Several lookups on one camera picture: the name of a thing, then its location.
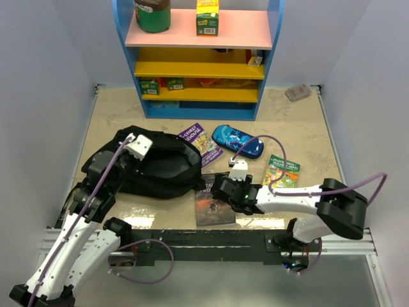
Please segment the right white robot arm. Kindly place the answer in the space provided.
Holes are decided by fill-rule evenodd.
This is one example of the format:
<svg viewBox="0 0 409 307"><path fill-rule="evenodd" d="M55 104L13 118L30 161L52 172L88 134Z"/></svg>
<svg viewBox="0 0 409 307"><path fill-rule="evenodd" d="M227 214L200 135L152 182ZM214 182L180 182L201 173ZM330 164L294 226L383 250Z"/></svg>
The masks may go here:
<svg viewBox="0 0 409 307"><path fill-rule="evenodd" d="M284 242L292 251L300 251L307 243L327 235L350 240L360 240L364 235L367 198L333 178L311 187L273 188L253 184L250 175L239 181L227 173L218 173L211 194L235 212L248 216L272 212L307 214L307 218L293 219L288 225Z"/></svg>

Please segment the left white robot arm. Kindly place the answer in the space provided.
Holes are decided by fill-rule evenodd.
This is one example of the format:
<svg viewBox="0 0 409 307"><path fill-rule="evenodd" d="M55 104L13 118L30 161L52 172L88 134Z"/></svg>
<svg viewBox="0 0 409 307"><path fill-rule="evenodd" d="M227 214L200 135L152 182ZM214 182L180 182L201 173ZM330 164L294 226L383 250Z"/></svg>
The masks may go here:
<svg viewBox="0 0 409 307"><path fill-rule="evenodd" d="M74 306L80 286L100 263L132 245L128 223L104 218L147 151L127 145L91 158L54 245L32 277L12 288L10 299L20 306Z"/></svg>

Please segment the dark tale two cities book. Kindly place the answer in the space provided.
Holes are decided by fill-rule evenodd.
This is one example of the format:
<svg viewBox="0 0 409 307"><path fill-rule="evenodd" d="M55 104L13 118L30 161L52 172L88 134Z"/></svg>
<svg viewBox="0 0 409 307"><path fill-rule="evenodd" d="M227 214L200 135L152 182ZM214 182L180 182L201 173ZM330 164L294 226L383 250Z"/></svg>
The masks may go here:
<svg viewBox="0 0 409 307"><path fill-rule="evenodd" d="M236 223L235 212L223 201L213 199L211 189L215 181L215 174L203 174L205 188L196 191L195 211L196 226L218 226Z"/></svg>

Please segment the green 104-storey treehouse book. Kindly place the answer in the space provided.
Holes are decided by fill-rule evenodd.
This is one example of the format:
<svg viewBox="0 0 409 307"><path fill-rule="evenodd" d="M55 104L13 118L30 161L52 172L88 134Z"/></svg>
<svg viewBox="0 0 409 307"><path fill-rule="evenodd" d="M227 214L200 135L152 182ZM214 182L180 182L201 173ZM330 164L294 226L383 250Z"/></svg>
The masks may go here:
<svg viewBox="0 0 409 307"><path fill-rule="evenodd" d="M287 161L286 171L283 176L284 159L271 155L268 167L266 169L263 185L269 185L273 180L273 187L278 188L296 188L300 173L300 165L298 163Z"/></svg>

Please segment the purple 52-storey treehouse book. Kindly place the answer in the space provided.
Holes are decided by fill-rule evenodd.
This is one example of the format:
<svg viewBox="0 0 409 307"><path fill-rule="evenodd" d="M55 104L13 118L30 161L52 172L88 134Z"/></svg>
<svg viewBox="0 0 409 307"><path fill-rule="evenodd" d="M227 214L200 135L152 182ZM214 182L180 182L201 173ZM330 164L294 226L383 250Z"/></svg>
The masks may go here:
<svg viewBox="0 0 409 307"><path fill-rule="evenodd" d="M216 144L199 123L193 124L178 135L199 150L202 167L209 165L223 154L221 147Z"/></svg>

